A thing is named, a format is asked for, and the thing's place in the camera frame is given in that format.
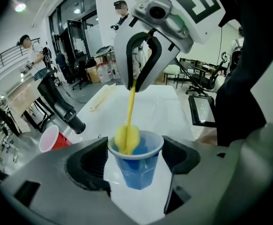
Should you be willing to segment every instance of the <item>floor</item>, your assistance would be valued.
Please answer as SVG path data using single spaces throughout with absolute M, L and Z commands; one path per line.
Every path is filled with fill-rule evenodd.
M 114 84 L 114 82 L 117 83 L 117 85 L 122 85 L 121 80 L 112 80 L 108 83 L 105 83 L 107 85 Z M 61 93 L 64 100 L 72 105 L 77 112 L 80 111 L 80 109 L 105 85 L 102 83 L 93 83 L 93 84 L 83 84 L 82 89 L 79 90 L 79 88 L 76 88 L 75 90 L 72 90 L 72 85 L 63 84 L 62 86 L 58 87 L 59 92 Z M 186 95 L 185 92 L 188 89 L 190 83 L 184 82 L 183 87 L 181 87 L 182 82 L 178 82 L 178 87 L 176 89 L 176 83 L 174 83 L 173 80 L 168 80 L 168 85 L 172 85 L 177 93 L 178 98 L 181 101 L 181 105 L 183 107 L 183 110 L 186 114 L 186 117 L 188 119 L 189 125 L 191 127 L 193 137 L 194 139 L 200 138 L 202 133 L 205 133 L 206 131 L 203 131 L 203 127 L 198 127 L 192 125 L 192 117 L 188 102 L 188 97 L 190 94 Z M 215 98 L 215 93 L 209 93 L 210 96 L 213 96 Z M 42 119 L 42 114 L 40 114 L 36 109 L 33 109 L 35 117 L 34 120 L 37 122 Z M 46 125 L 45 128 L 51 126 L 51 125 L 57 125 L 59 127 L 60 131 L 64 131 L 67 127 L 67 125 L 58 117 L 53 116 L 52 119 L 50 119 Z M 42 136 L 42 133 L 40 133 L 38 130 L 35 130 L 31 127 L 31 132 L 21 134 L 19 137 L 13 136 L 12 139 L 14 141 L 14 145 L 17 149 L 14 148 L 13 145 L 7 150 L 6 148 L 1 153 L 1 162 L 0 161 L 0 169 L 7 173 L 12 174 L 16 170 L 18 170 L 20 167 L 25 165 L 27 162 L 29 162 L 32 158 L 34 158 L 37 154 L 40 153 L 38 143 L 40 141 L 40 138 Z

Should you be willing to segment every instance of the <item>white tabletop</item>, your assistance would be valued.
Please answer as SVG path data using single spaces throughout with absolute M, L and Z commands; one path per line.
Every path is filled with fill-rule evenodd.
M 86 124 L 84 132 L 77 135 L 69 127 L 64 131 L 64 135 L 72 143 L 98 136 L 112 138 L 116 129 L 125 124 L 129 91 L 124 86 L 115 86 L 94 111 L 89 111 L 96 97 L 107 87 L 107 85 L 103 86 L 77 114 Z M 131 124 L 138 126 L 140 130 L 193 140 L 186 115 L 172 86 L 150 85 L 145 91 L 137 93 Z M 163 210 L 170 189 L 171 172 L 161 153 L 159 153 L 153 182 L 143 190 L 128 188 L 114 156 L 110 152 L 108 156 L 104 180 L 110 183 L 112 201 L 139 224 L 148 224 L 163 218 Z

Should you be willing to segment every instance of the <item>blue cup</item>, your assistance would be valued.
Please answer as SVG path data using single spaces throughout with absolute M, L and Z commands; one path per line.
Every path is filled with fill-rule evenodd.
M 132 155 L 125 155 L 118 152 L 118 147 L 114 144 L 114 137 L 109 140 L 108 149 L 115 156 L 129 188 L 142 190 L 151 185 L 163 143 L 162 136 L 140 131 L 140 144 Z

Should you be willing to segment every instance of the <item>ceiling light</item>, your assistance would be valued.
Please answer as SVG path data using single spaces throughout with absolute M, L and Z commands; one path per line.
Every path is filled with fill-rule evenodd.
M 25 8 L 26 8 L 25 3 L 20 3 L 20 4 L 15 6 L 15 11 L 22 12 Z

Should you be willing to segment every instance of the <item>yellow sponge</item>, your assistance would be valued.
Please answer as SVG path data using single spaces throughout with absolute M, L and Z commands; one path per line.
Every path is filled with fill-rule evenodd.
M 114 143 L 118 147 L 118 152 L 127 155 L 132 155 L 134 149 L 140 143 L 140 131 L 138 127 L 130 126 L 134 104 L 135 86 L 136 80 L 133 81 L 133 86 L 130 91 L 126 126 L 120 126 L 117 129 L 116 135 L 114 137 Z

